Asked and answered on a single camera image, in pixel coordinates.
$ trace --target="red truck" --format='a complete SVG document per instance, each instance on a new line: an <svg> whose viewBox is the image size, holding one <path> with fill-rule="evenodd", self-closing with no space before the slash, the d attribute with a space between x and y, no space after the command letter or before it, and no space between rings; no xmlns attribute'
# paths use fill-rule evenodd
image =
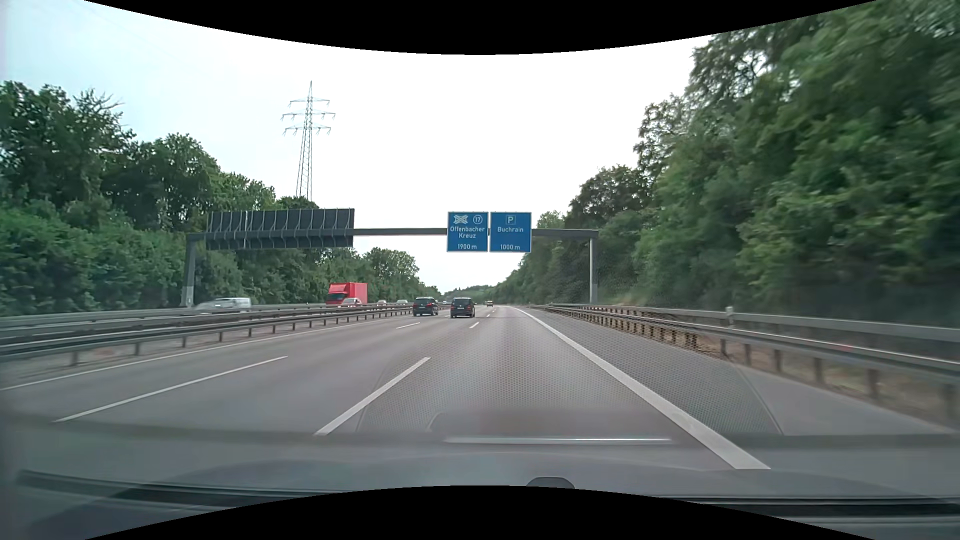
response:
<svg viewBox="0 0 960 540"><path fill-rule="evenodd" d="M326 293L326 304L338 306L347 298L359 298L361 304L367 303L366 283L331 283Z"/></svg>

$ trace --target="white car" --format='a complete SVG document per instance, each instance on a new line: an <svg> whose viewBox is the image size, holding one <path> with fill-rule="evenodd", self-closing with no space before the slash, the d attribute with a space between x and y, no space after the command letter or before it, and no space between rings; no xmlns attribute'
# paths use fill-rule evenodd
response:
<svg viewBox="0 0 960 540"><path fill-rule="evenodd" d="M202 314L223 311L240 311L246 313L250 310L252 302L249 298L217 298L209 302L197 304L194 309Z"/></svg>

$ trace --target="dark car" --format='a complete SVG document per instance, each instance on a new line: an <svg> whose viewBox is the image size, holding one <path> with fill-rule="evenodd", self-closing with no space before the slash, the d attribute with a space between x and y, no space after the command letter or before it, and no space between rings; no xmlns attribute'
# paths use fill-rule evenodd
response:
<svg viewBox="0 0 960 540"><path fill-rule="evenodd" d="M472 298L454 298L450 305L450 318L454 317L476 317L477 306Z"/></svg>
<svg viewBox="0 0 960 540"><path fill-rule="evenodd" d="M436 298L417 298L414 300L414 316L420 315L437 315L440 313L440 305L437 304Z"/></svg>

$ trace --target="overcast sky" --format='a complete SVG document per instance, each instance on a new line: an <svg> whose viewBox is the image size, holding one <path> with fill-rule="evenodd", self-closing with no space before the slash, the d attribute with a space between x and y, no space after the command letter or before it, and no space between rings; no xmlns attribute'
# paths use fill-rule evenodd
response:
<svg viewBox="0 0 960 540"><path fill-rule="evenodd" d="M643 109L680 93L696 37L620 49L471 57L362 51L245 36L83 0L0 0L5 79L125 105L142 139L196 137L224 170L296 190L290 100L330 100L314 135L313 200L356 227L444 227L448 211L566 211L603 166L636 163ZM357 237L404 250L441 291L495 284L518 254L446 252L442 236Z"/></svg>

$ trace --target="transmission tower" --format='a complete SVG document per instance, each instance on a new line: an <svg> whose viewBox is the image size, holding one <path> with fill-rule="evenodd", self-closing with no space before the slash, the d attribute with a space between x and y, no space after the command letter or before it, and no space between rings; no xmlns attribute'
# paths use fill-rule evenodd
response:
<svg viewBox="0 0 960 540"><path fill-rule="evenodd" d="M287 132L293 131L294 135L296 135L297 131L303 131L303 138L300 140L300 166L297 169L297 196L306 197L309 201L313 200L313 132L326 130L326 134L330 135L330 131L332 130L332 128L327 126L320 124L315 125L313 123L313 117L320 116L320 118L326 118L328 114L333 118L337 117L336 112L313 110L313 103L315 101L326 101L328 104L330 103L328 99L316 99L313 97L313 81L310 81L310 89L307 91L306 97L291 100L287 105L289 108L295 103L306 103L306 109L302 112L286 112L280 116L280 120L283 120L287 116L290 116L294 120L296 120L298 116L303 117L302 125L286 128L283 130L283 134L287 135Z"/></svg>

